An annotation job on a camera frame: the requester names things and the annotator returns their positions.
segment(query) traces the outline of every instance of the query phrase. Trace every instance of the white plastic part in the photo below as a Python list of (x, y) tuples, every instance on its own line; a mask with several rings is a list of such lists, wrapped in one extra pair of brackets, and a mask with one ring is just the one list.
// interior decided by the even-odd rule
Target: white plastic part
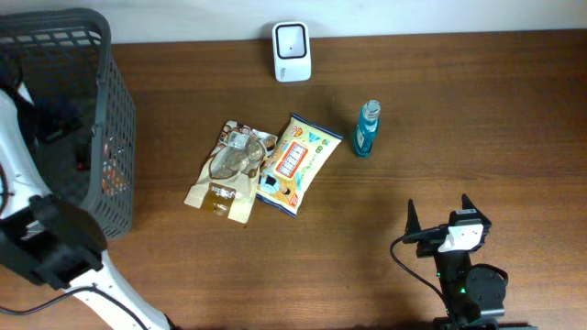
[[(132, 311), (138, 319), (150, 330), (169, 330), (170, 326), (165, 315), (145, 302), (136, 293), (130, 284), (120, 275), (108, 256), (102, 252), (102, 269), (86, 271), (70, 282), (69, 292), (82, 287), (95, 286), (98, 290), (107, 293)], [(74, 296), (92, 308), (98, 316), (115, 330), (140, 329), (137, 322), (118, 306), (102, 296), (92, 292), (80, 292)]]
[(302, 22), (273, 26), (275, 78), (282, 83), (301, 82), (312, 75), (312, 54), (308, 27)]
[[(24, 85), (18, 90), (30, 101)], [(0, 90), (0, 164), (8, 185), (8, 204), (0, 219), (29, 206), (28, 199), (38, 195), (44, 197), (50, 190), (41, 179), (39, 171), (30, 157), (18, 126), (17, 106), (10, 96)]]
[(479, 242), (483, 233), (483, 225), (456, 225), (449, 227), (449, 234), (438, 252), (470, 250)]

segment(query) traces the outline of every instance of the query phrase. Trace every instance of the brown wooden surface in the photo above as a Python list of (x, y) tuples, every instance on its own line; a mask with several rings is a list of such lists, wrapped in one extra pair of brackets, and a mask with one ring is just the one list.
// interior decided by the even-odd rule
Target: brown wooden surface
[[(312, 41), (310, 81), (271, 76), (269, 41), (114, 46), (138, 109), (134, 227), (112, 259), (186, 329), (431, 321), (437, 296), (389, 245), (415, 200), (423, 227), (467, 193), (493, 220), (473, 262), (510, 273), (504, 321), (587, 325), (587, 31)], [(351, 134), (382, 103), (369, 159)], [(246, 226), (183, 204), (226, 120), (277, 133), (296, 112), (347, 137), (297, 218), (256, 202)], [(415, 246), (398, 256), (436, 282)], [(55, 296), (0, 269), (0, 304)], [(74, 299), (2, 329), (105, 329)]]

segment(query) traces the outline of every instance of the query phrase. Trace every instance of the white robotic arm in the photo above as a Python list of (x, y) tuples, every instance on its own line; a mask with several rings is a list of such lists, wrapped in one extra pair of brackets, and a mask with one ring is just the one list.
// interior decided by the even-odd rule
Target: white robotic arm
[[(32, 103), (24, 85), (20, 86), (18, 93)], [(93, 250), (88, 249), (81, 256), (76, 255), (79, 253), (77, 247), (82, 246), (80, 244), (82, 239), (79, 236), (86, 240), (91, 239), (88, 237), (92, 236), (75, 235), (85, 234), (83, 229), (80, 229), (83, 226), (80, 225), (78, 219), (71, 217), (68, 219), (68, 216), (71, 216), (72, 213), (78, 214), (85, 217), (85, 222), (90, 223), (93, 222), (93, 219), (88, 219), (89, 215), (84, 211), (71, 210), (74, 206), (62, 204), (50, 195), (50, 189), (40, 177), (22, 138), (18, 125), (17, 106), (12, 97), (3, 90), (0, 90), (0, 166), (4, 174), (3, 182), (0, 185), (2, 187), (0, 193), (3, 198), (0, 201), (0, 205), (2, 205), (0, 209), (0, 254), (4, 254), (4, 256), (0, 256), (0, 263), (35, 284), (40, 285), (47, 282), (55, 289), (63, 288), (66, 292), (75, 292), (73, 296), (92, 308), (113, 329), (168, 330), (173, 328), (167, 317), (146, 303), (116, 270), (105, 249), (103, 235), (100, 235), (102, 239), (100, 242), (89, 244), (94, 247)], [(44, 211), (43, 207), (46, 206), (51, 212)], [(65, 211), (63, 214), (59, 214), (65, 216), (60, 216), (58, 221), (51, 220), (48, 223), (40, 220), (45, 215), (52, 216), (52, 212), (55, 210)], [(64, 221), (61, 224), (67, 227), (69, 220), (72, 220), (76, 227), (67, 228), (71, 230), (67, 234), (59, 233), (63, 226), (50, 227), (48, 225)], [(3, 226), (8, 223), (24, 226), (26, 229), (23, 231), (26, 234), (15, 236), (13, 231)], [(37, 238), (43, 235), (50, 237), (52, 245), (48, 249), (51, 250), (51, 257), (47, 257), (45, 251), (29, 255), (28, 249), (19, 249), (21, 245), (42, 248), (39, 247), (38, 241), (45, 242), (48, 239), (39, 240)], [(68, 259), (70, 264), (64, 263), (66, 265), (63, 266), (58, 262), (55, 266), (51, 264), (54, 257)], [(79, 262), (83, 271), (78, 271), (79, 274), (70, 278), (60, 277), (57, 274), (61, 275), (64, 271), (53, 269), (55, 267), (61, 267), (60, 270), (64, 267), (69, 267), (67, 270), (76, 269), (79, 265), (71, 265), (75, 261)]]

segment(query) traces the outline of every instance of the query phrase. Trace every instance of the basket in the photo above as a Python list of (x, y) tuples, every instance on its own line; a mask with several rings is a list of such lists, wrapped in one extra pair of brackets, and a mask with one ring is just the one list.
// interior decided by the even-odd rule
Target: basket
[[(123, 236), (132, 225), (136, 110), (106, 19), (84, 8), (0, 16), (0, 52), (9, 69), (21, 68), (35, 105), (67, 103), (82, 123), (39, 144), (33, 159), (43, 180), (90, 213), (106, 237)], [(78, 168), (84, 145), (89, 170)]]

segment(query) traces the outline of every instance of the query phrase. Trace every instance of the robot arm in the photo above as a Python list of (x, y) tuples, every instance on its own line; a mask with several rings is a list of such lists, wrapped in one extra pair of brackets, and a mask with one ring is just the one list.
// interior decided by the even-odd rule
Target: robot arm
[[(30, 102), (28, 93), (20, 96)], [(174, 328), (116, 270), (95, 220), (51, 195), (22, 137), (18, 110), (0, 90), (0, 263), (36, 285), (74, 292), (113, 329)]]

